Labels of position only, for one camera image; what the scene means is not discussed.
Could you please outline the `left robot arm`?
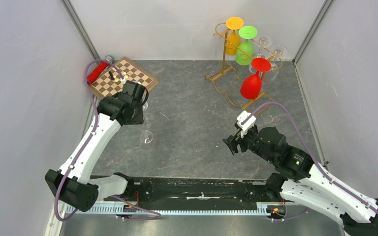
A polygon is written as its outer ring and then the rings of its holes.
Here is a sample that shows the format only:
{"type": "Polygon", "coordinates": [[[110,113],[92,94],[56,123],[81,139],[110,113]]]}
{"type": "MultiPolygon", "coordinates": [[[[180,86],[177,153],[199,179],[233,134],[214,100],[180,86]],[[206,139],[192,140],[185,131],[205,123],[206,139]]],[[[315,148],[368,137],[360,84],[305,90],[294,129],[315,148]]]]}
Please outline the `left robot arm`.
{"type": "Polygon", "coordinates": [[[142,84],[126,81],[122,90],[103,98],[85,136],[70,157],[57,169],[49,169],[45,181],[56,201],[86,212],[97,201],[117,195],[133,198],[135,188],[121,175],[91,178],[96,162],[111,138],[125,125],[143,124],[142,107],[148,90],[142,84]]]}

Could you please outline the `red wine glass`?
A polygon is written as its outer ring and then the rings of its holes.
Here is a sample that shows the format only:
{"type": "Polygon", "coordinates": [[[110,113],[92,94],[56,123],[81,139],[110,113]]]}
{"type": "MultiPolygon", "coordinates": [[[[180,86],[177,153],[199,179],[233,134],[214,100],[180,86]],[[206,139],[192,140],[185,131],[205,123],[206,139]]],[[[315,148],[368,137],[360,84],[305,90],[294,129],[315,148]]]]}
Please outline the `red wine glass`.
{"type": "Polygon", "coordinates": [[[240,94],[245,99],[256,99],[258,98],[261,88],[262,79],[259,75],[260,72],[266,73],[271,69],[271,64],[267,59],[264,58],[254,58],[251,62],[253,69],[256,70],[254,74],[248,76],[240,88],[240,94]]]}

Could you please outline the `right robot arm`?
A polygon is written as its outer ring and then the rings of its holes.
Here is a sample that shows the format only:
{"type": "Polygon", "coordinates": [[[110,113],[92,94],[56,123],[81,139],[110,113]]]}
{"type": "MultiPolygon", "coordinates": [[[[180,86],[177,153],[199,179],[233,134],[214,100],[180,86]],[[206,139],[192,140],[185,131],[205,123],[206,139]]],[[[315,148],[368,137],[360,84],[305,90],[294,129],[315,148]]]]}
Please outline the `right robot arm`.
{"type": "Polygon", "coordinates": [[[378,236],[378,198],[336,179],[305,151],[289,145],[275,127],[239,128],[223,142],[233,155],[250,151],[275,167],[264,188],[269,200],[313,209],[341,225],[348,236],[378,236]]]}

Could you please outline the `clear green-rimmed wine glass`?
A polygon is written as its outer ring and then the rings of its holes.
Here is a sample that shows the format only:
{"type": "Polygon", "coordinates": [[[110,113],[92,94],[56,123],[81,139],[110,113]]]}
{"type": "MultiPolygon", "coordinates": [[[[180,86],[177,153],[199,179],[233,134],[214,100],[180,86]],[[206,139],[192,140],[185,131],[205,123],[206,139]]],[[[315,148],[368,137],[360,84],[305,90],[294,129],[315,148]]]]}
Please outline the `clear green-rimmed wine glass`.
{"type": "Polygon", "coordinates": [[[153,140],[153,133],[150,131],[151,125],[154,122],[154,116],[150,113],[143,115],[143,130],[140,133],[140,142],[143,144],[149,144],[153,140]]]}

